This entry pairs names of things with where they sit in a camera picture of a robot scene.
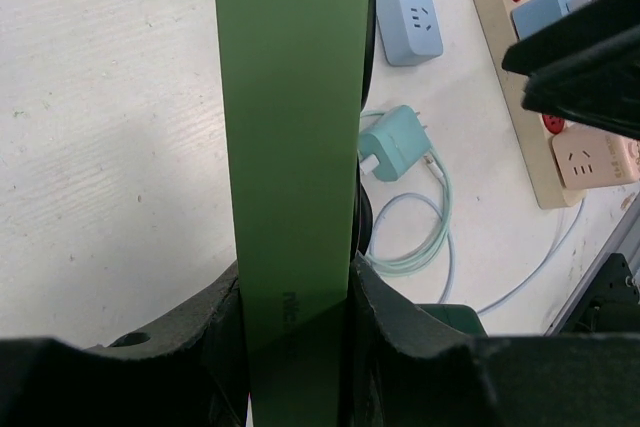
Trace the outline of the teal charger plug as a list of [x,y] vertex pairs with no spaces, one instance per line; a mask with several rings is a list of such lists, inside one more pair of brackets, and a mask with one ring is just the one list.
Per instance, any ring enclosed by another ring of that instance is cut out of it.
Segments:
[[395,182],[432,149],[418,114],[408,105],[388,111],[365,111],[370,121],[358,136],[359,166],[363,175]]

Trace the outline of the light blue power strip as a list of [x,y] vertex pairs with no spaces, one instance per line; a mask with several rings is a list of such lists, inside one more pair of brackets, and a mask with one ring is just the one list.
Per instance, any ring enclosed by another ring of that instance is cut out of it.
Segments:
[[387,62],[417,66],[443,54],[434,0],[376,0]]

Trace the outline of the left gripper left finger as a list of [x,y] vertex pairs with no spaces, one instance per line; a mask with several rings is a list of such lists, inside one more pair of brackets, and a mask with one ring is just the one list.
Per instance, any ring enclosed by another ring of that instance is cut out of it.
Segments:
[[4,426],[243,426],[248,394],[236,266],[108,346],[1,343]]

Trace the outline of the green power strip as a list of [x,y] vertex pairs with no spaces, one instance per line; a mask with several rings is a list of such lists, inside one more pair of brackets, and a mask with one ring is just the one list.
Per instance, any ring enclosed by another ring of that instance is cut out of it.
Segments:
[[335,426],[368,0],[215,0],[257,426]]

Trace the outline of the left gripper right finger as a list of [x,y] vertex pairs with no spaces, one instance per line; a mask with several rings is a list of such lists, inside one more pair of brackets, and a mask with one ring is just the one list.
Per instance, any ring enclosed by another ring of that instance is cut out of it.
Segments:
[[357,426],[635,426],[633,333],[470,335],[349,272],[350,391]]

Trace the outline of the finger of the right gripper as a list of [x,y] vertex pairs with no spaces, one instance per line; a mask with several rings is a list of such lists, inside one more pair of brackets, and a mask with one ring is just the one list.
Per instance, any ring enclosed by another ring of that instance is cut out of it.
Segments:
[[639,138],[639,0],[594,0],[509,47],[522,107]]

